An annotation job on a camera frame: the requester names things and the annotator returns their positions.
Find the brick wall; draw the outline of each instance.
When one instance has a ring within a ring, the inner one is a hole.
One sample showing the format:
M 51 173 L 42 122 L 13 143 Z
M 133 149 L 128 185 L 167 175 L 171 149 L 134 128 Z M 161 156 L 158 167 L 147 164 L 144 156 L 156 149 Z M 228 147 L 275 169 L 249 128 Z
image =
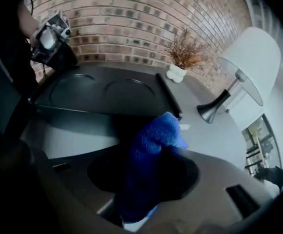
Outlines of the brick wall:
M 245 0 L 34 0 L 34 17 L 58 9 L 71 20 L 80 62 L 124 61 L 167 68 L 164 44 L 182 27 L 212 47 L 212 62 L 189 74 L 215 95 L 231 83 L 216 57 L 251 25 Z

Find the table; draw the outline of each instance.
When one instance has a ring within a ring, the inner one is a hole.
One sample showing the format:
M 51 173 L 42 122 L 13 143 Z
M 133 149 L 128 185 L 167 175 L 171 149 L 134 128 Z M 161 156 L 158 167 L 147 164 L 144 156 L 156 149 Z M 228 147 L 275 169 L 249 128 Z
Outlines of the table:
M 106 66 L 105 62 L 86 65 Z M 213 124 L 206 123 L 198 114 L 196 106 L 212 100 L 212 95 L 199 81 L 185 77 L 182 83 L 174 83 L 166 78 L 166 70 L 140 64 L 108 62 L 108 67 L 135 70 L 148 74 L 161 73 L 166 84 L 183 111 L 180 124 L 190 125 L 182 131 L 189 150 L 218 157 L 234 164 L 240 169 L 245 167 L 246 142 L 241 130 L 229 114 L 218 114 Z M 44 150 L 48 158 L 74 156 L 94 152 L 118 143 L 109 136 L 94 136 L 54 128 L 38 118 L 32 119 L 21 139 L 29 146 Z

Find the dried plant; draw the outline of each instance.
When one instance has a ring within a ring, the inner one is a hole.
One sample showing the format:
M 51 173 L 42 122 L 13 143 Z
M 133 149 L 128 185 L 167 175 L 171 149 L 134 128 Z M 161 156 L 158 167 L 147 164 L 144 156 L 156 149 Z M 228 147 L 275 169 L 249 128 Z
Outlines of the dried plant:
M 190 70 L 209 61 L 209 57 L 203 54 L 209 47 L 210 44 L 199 43 L 191 37 L 188 29 L 183 29 L 179 36 L 175 36 L 174 41 L 166 44 L 165 51 L 176 66 Z

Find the blue microfiber cloth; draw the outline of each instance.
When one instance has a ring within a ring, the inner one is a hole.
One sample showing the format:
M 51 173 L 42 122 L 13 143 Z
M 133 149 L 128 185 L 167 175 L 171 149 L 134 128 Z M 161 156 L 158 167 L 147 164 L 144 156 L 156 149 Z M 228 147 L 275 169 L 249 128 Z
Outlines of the blue microfiber cloth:
M 115 195 L 124 222 L 142 220 L 159 203 L 159 158 L 162 148 L 168 146 L 188 148 L 177 118 L 167 112 L 146 125 L 132 142 L 124 187 Z

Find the gray surface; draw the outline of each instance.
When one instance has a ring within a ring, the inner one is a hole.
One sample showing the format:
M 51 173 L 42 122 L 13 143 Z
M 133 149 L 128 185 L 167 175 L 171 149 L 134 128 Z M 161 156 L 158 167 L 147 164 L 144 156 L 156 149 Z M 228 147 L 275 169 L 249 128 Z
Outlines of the gray surface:
M 151 218 L 141 228 L 142 233 L 175 233 L 159 231 L 173 225 L 179 233 L 194 233 L 202 224 L 215 224 L 228 227 L 243 219 L 238 208 L 226 192 L 226 188 L 241 185 L 259 204 L 272 200 L 264 185 L 244 171 L 217 158 L 195 152 L 181 151 L 196 163 L 200 179 L 194 189 L 180 200 L 161 202 Z
M 106 66 L 106 63 L 97 62 L 86 65 Z M 213 99 L 211 93 L 198 81 L 186 77 L 182 83 L 177 84 L 166 78 L 166 70 L 162 68 L 121 62 L 108 62 L 107 65 L 148 74 L 161 73 L 183 111 L 180 124 L 190 125 L 188 130 L 182 131 L 189 150 L 227 160 L 238 168 L 244 169 L 246 143 L 232 117 L 229 114 L 216 115 L 214 123 L 210 125 L 197 113 L 196 106 L 201 104 L 200 102 L 206 103 Z M 85 135 L 56 129 L 40 120 L 29 124 L 22 139 L 32 147 L 44 150 L 48 158 L 93 152 L 118 142 L 114 137 Z
M 52 169 L 45 154 L 33 151 L 41 184 L 66 233 L 126 233 L 95 214 L 96 201 L 109 201 L 105 193 L 86 185 L 85 188 L 90 190 L 88 197 L 76 197 Z M 194 233 L 203 224 L 220 227 L 235 224 L 242 220 L 242 216 L 225 189 L 237 184 L 258 204 L 265 205 L 271 201 L 262 183 L 230 163 L 186 150 L 180 152 L 199 167 L 198 183 L 186 197 L 160 203 L 138 233 L 173 234 L 175 230 L 179 231 L 177 233 Z M 81 189 L 84 183 L 76 186 Z

